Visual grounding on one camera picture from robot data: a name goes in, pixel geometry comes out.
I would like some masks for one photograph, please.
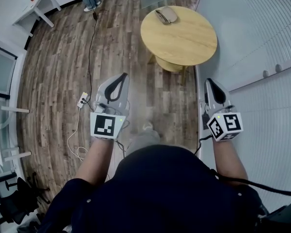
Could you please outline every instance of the white shoe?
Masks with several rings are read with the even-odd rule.
[[[96,9],[96,7],[95,7],[95,8],[90,8],[90,9],[86,7],[86,8],[84,9],[84,12],[89,12],[89,11],[91,11],[91,10],[95,10],[95,9]]]
[[[147,130],[147,129],[153,130],[153,124],[152,124],[150,121],[147,121],[147,122],[143,125],[142,129],[143,129],[144,131]]]

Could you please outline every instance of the round wooden table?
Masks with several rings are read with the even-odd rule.
[[[178,19],[164,25],[151,11],[141,24],[141,38],[152,53],[149,63],[157,63],[170,72],[182,71],[209,60],[217,49],[217,36],[211,24],[194,10],[170,6]]]

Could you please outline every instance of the forearm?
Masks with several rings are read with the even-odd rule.
[[[223,176],[248,180],[248,176],[231,141],[216,142],[213,139],[213,151],[217,172]]]
[[[92,185],[105,182],[113,151],[113,141],[95,139],[86,158],[77,171],[76,178]]]

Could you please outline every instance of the power strip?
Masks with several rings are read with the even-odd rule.
[[[87,94],[86,92],[83,92],[83,94],[82,94],[82,96],[81,96],[81,98],[80,98],[80,100],[79,100],[79,102],[78,102],[78,104],[77,104],[77,106],[78,106],[79,108],[82,108],[82,107],[83,107],[83,105],[84,105],[84,100],[86,100],[87,97],[88,97],[88,94]]]

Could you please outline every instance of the navy blue shirt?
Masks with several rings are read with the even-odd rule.
[[[254,189],[216,179],[191,152],[155,145],[124,158],[101,186],[68,181],[39,232],[252,232],[260,206]]]

